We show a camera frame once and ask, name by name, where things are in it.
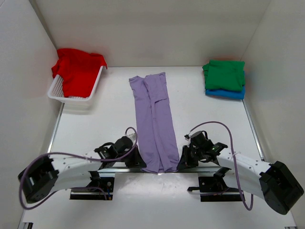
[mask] purple pants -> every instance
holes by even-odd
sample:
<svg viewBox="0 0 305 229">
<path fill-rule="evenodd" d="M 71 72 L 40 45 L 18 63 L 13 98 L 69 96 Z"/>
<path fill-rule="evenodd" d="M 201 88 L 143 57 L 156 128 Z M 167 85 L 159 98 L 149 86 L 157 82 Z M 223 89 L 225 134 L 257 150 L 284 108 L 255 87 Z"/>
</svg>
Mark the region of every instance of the purple pants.
<svg viewBox="0 0 305 229">
<path fill-rule="evenodd" d="M 165 73 L 135 76 L 129 79 L 135 102 L 135 114 L 141 157 L 146 172 L 172 172 L 179 153 L 168 98 Z"/>
</svg>

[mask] red cloth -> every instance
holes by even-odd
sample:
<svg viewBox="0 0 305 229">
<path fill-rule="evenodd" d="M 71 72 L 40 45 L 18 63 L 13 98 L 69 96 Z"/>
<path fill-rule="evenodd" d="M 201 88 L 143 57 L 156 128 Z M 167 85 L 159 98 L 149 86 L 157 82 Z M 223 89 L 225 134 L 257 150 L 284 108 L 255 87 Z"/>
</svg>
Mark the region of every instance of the red cloth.
<svg viewBox="0 0 305 229">
<path fill-rule="evenodd" d="M 107 63 L 102 55 L 86 53 L 77 49 L 58 49 L 59 60 L 52 67 L 53 78 L 63 78 L 62 90 L 65 97 L 88 97 L 93 89 L 100 67 Z"/>
</svg>

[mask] white table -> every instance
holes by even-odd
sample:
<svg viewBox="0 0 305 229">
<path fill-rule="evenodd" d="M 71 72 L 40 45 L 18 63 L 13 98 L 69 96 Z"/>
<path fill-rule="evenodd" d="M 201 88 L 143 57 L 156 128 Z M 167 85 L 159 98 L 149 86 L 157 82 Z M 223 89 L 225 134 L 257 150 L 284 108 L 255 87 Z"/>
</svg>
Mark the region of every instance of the white table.
<svg viewBox="0 0 305 229">
<path fill-rule="evenodd" d="M 127 127 L 136 127 L 134 98 L 128 79 L 160 72 L 166 72 L 179 153 L 186 144 L 184 135 L 191 128 L 214 120 L 228 125 L 236 151 L 260 159 L 243 102 L 205 96 L 201 67 L 103 69 L 89 111 L 76 112 L 64 107 L 52 150 L 82 154 L 117 140 Z M 221 125 L 208 124 L 198 130 L 206 130 L 214 143 L 229 144 L 229 135 Z M 290 212 L 286 216 L 279 215 L 260 198 L 254 198 L 250 212 L 242 202 L 202 203 L 199 196 L 186 192 L 189 186 L 197 185 L 196 173 L 116 173 L 113 201 L 69 200 L 70 191 L 62 190 L 40 207 L 26 211 L 22 221 L 33 222 L 33 229 L 279 229 L 295 226 Z"/>
</svg>

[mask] stack of folded clothes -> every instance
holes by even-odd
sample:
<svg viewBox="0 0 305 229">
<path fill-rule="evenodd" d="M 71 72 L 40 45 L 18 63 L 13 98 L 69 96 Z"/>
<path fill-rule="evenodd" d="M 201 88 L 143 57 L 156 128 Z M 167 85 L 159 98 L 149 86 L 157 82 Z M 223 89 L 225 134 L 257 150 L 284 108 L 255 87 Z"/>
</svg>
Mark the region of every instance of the stack of folded clothes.
<svg viewBox="0 0 305 229">
<path fill-rule="evenodd" d="M 243 61 L 210 60 L 202 69 L 204 71 L 206 95 L 244 99 Z"/>
</svg>

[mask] blue folded cloth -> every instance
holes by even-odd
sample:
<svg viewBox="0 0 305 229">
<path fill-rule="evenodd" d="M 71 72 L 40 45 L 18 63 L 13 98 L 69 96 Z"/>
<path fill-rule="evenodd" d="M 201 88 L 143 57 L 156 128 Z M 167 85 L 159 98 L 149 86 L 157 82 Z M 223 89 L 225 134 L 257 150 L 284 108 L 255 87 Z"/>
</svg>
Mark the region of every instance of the blue folded cloth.
<svg viewBox="0 0 305 229">
<path fill-rule="evenodd" d="M 230 99 L 244 99 L 245 88 L 243 86 L 243 90 L 241 92 L 233 92 L 223 89 L 217 90 L 205 90 L 206 95 L 214 95 L 219 97 L 225 97 Z"/>
</svg>

